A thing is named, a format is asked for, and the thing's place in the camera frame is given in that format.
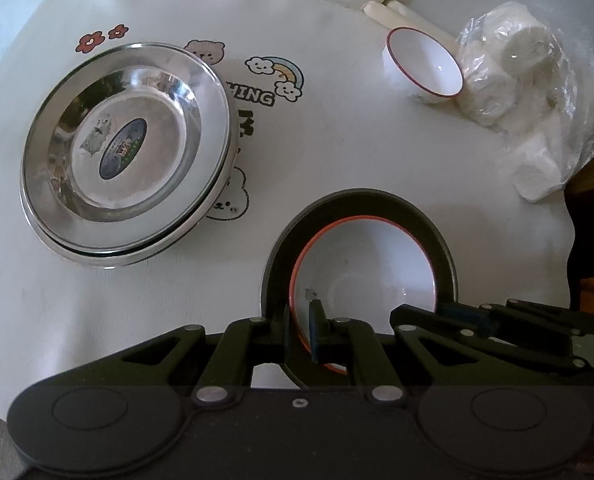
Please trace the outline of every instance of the black bowl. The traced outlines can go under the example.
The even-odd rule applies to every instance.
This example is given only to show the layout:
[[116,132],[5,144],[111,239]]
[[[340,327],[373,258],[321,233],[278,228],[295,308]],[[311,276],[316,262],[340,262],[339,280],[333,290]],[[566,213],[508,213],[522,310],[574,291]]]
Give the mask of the black bowl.
[[[268,319],[283,319],[288,309],[290,276],[308,241],[327,225],[350,216],[378,216],[405,228],[422,245],[435,276],[437,303],[457,301],[457,275],[450,251],[428,217],[398,196],[375,189],[348,189],[308,206],[286,227],[270,252],[264,270],[261,310]],[[347,376],[312,362],[291,323],[284,371],[300,386],[339,386]]]

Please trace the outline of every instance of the red flower print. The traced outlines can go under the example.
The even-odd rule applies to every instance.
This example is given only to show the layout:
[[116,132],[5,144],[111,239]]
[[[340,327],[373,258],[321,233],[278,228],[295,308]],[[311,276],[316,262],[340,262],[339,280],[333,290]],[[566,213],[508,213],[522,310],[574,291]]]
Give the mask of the red flower print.
[[79,40],[79,45],[77,45],[75,52],[87,54],[88,52],[92,52],[94,47],[101,45],[105,40],[106,37],[101,34],[100,30],[96,31],[94,34],[86,34]]
[[130,29],[123,25],[117,25],[113,30],[108,31],[108,38],[116,40],[117,38],[123,38]]

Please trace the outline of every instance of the oval label sticker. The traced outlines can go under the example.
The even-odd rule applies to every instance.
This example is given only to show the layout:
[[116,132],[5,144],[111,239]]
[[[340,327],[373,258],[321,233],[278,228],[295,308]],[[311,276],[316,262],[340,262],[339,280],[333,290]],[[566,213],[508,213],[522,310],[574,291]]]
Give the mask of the oval label sticker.
[[125,170],[137,155],[146,137],[147,124],[137,118],[126,124],[112,138],[99,164],[99,176],[110,180]]

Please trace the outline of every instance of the stainless steel plate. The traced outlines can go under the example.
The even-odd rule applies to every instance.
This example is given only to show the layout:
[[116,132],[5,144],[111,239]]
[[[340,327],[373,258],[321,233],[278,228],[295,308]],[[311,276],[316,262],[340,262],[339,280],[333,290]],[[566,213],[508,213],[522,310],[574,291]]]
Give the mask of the stainless steel plate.
[[161,250],[227,180],[234,111],[217,75],[185,50],[100,54],[59,83],[32,124],[22,163],[30,224],[65,256]]

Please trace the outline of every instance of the white table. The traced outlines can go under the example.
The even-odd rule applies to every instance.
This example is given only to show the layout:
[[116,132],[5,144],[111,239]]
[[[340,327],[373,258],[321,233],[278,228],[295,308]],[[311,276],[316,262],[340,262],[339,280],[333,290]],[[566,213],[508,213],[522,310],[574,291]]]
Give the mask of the white table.
[[[130,29],[124,37],[75,51],[84,34],[106,36],[120,23]],[[382,77],[384,37],[363,13],[320,0],[44,0],[0,65],[0,416],[22,388],[61,370],[183,324],[217,332],[258,314],[264,265],[282,229],[311,202],[351,187],[398,194],[430,217],[452,251],[461,301],[512,296],[566,306],[573,227],[562,195],[524,202],[496,171],[496,135],[451,105],[393,94]],[[283,57],[301,69],[302,95],[275,95],[272,107],[237,102],[255,120],[236,164],[250,196],[244,216],[205,219],[131,267],[70,264],[42,246],[22,213],[28,127],[76,64],[149,40],[221,41],[217,72],[266,91],[277,75],[254,74],[246,60]],[[286,384],[275,371],[255,384]]]

